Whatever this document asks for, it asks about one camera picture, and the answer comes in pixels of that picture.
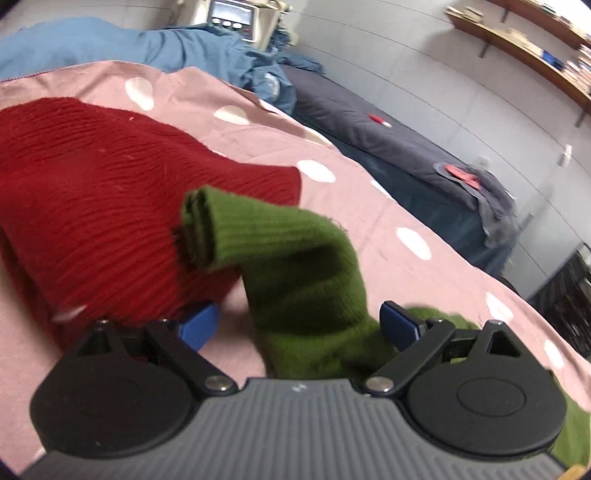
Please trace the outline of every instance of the metal screw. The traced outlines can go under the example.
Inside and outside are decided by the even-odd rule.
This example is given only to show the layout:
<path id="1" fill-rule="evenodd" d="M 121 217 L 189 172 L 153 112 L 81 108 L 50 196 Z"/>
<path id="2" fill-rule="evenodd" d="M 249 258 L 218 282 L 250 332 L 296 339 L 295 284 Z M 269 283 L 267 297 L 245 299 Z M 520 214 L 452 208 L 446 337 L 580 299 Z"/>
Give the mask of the metal screw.
<path id="1" fill-rule="evenodd" d="M 226 390 L 230 390 L 233 384 L 234 382 L 232 379 L 225 375 L 212 375 L 205 380 L 205 386 L 207 389 L 214 392 L 225 392 Z"/>
<path id="2" fill-rule="evenodd" d="M 387 393 L 394 388 L 394 382 L 387 377 L 371 377 L 365 382 L 365 388 L 376 393 Z"/>

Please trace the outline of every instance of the bed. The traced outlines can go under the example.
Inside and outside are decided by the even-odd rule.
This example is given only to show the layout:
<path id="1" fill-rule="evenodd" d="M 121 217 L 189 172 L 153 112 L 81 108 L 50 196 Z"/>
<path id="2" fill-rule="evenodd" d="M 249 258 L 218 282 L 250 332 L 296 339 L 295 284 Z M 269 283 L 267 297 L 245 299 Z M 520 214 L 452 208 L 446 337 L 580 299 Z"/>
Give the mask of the bed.
<path id="1" fill-rule="evenodd" d="M 472 265 L 493 277 L 500 275 L 517 235 L 487 248 L 474 198 L 433 171 L 435 163 L 463 162 L 328 78 L 282 68 L 297 93 L 296 120 L 321 132 L 343 155 L 362 165 L 402 207 Z M 390 127 L 377 124 L 369 114 Z"/>
<path id="2" fill-rule="evenodd" d="M 130 88 L 130 80 L 143 86 L 141 91 Z M 481 326 L 489 319 L 503 320 L 553 370 L 567 393 L 582 408 L 591 409 L 591 365 L 533 308 L 471 266 L 324 136 L 254 94 L 195 67 L 166 74 L 121 61 L 0 83 L 0 109 L 56 96 L 144 113 L 242 163 L 297 166 L 303 182 L 300 206 L 333 219 L 347 231 L 375 318 L 381 303 L 393 300 L 458 312 Z M 201 354 L 241 385 L 248 377 L 264 376 L 240 284 L 221 305 L 221 313 L 218 331 Z M 41 449 L 28 417 L 28 402 L 58 356 L 0 268 L 0 384 L 9 385 L 0 395 L 0 456 L 16 471 Z"/>

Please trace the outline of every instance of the pink cloth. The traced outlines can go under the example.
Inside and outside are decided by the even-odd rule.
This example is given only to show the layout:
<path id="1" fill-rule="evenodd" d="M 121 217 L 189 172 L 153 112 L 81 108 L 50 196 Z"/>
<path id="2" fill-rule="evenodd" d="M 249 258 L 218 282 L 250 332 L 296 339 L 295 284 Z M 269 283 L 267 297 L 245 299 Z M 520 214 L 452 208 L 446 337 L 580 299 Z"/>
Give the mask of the pink cloth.
<path id="1" fill-rule="evenodd" d="M 591 410 L 591 365 L 534 309 L 469 265 L 360 165 L 253 94 L 197 68 L 165 74 L 118 61 L 0 83 L 0 108 L 42 96 L 75 96 L 144 113 L 241 162 L 298 166 L 303 173 L 301 206 L 341 224 L 358 252 L 372 315 L 378 317 L 383 301 L 394 300 L 457 312 L 480 325 L 492 318 L 504 320 L 556 373 L 563 388 Z M 22 469 L 40 447 L 28 419 L 28 400 L 57 354 L 34 332 L 5 276 L 0 278 L 0 456 Z M 203 356 L 240 383 L 265 375 L 240 285 L 222 306 L 222 314 L 219 331 L 203 348 Z"/>

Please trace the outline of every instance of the shelf bracket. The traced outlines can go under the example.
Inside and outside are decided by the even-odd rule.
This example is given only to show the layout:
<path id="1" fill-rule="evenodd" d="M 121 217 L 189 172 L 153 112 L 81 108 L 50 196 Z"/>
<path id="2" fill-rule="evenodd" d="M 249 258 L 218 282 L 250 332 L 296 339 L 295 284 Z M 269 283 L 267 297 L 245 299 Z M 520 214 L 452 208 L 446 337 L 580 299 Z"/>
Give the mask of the shelf bracket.
<path id="1" fill-rule="evenodd" d="M 583 111 L 581 112 L 581 115 L 579 116 L 579 119 L 577 120 L 577 123 L 575 123 L 575 127 L 581 128 L 581 125 L 583 125 L 583 120 L 585 120 L 585 117 L 587 116 L 587 107 L 588 106 L 589 106 L 589 104 L 587 103 L 583 107 Z"/>
<path id="2" fill-rule="evenodd" d="M 484 55 L 486 55 L 486 51 L 488 50 L 488 47 L 491 46 L 491 42 L 486 40 L 486 43 L 484 44 L 484 47 L 482 47 L 482 51 L 480 52 L 480 55 L 478 55 L 478 58 L 483 59 Z"/>

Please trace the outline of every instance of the red sweater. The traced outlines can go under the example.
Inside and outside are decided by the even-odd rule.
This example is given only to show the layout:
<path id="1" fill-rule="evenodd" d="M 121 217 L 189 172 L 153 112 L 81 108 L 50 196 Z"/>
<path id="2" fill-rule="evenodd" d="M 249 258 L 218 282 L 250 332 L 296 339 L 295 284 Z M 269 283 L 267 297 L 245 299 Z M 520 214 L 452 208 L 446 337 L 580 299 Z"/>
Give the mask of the red sweater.
<path id="1" fill-rule="evenodd" d="M 188 190 L 300 198 L 296 168 L 237 163 L 135 112 L 40 99 L 1 110 L 0 126 L 0 252 L 61 346 L 100 317 L 137 325 L 227 295 L 236 271 L 208 274 L 184 259 L 177 229 Z"/>

